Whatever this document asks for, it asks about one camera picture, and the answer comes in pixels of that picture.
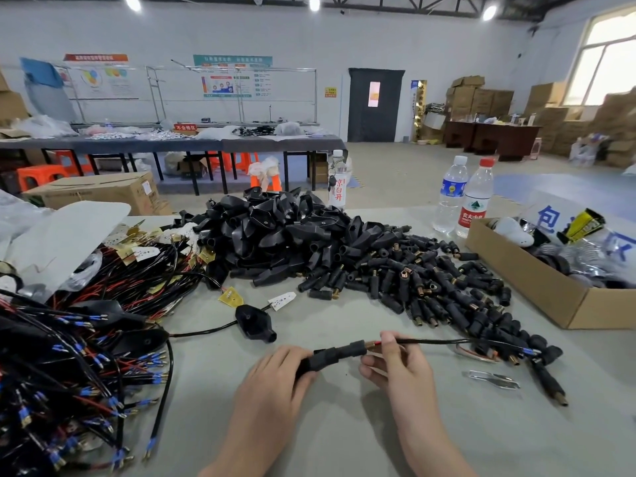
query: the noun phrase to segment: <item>wall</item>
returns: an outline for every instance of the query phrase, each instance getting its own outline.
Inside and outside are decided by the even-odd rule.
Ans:
[[[513,111],[523,111],[532,85],[567,80],[589,21],[636,0],[578,0],[550,11],[534,36],[527,36],[513,70]]]
[[[134,65],[175,67],[171,58],[192,64],[194,53],[269,55],[278,67],[318,70],[319,122],[343,138],[348,68],[405,70],[396,130],[396,140],[402,140],[410,134],[411,79],[428,80],[428,102],[443,102],[450,82],[463,75],[484,75],[488,87],[509,88],[528,28],[437,16],[354,11],[343,16],[337,10],[147,3],[138,15],[115,2],[7,2],[0,4],[0,62],[15,66],[19,56],[60,60],[65,53],[126,53]],[[18,70],[8,74],[13,89],[20,90],[20,78]],[[327,86],[338,87],[338,98],[324,98]],[[147,103],[143,110],[124,103],[102,103],[100,116],[130,120],[139,111],[152,118]],[[190,107],[200,110],[202,103],[207,102]]]

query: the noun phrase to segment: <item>red bottle cap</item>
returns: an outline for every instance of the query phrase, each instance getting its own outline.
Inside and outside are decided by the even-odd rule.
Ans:
[[[493,157],[482,157],[479,160],[480,167],[493,167],[495,165],[495,159]]]

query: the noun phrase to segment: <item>wooden desk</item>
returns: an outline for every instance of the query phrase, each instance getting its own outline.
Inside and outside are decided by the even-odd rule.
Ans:
[[[475,154],[486,155],[497,152],[500,162],[519,162],[524,156],[529,156],[540,129],[538,126],[474,125],[476,125],[473,138]]]
[[[472,151],[476,126],[470,122],[446,122],[444,143],[447,147],[461,147],[464,152]]]

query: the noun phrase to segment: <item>red label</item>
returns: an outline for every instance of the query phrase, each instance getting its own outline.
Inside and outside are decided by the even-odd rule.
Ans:
[[[175,124],[174,129],[193,132],[196,130],[196,124]]]
[[[486,217],[486,211],[482,212],[473,212],[469,211],[465,207],[462,208],[462,212],[459,213],[459,225],[464,226],[465,228],[471,227],[471,221],[473,219],[483,219]]]

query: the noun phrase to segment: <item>dark gray door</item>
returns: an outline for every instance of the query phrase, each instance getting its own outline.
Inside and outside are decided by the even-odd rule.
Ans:
[[[403,70],[349,69],[349,142],[394,142]]]

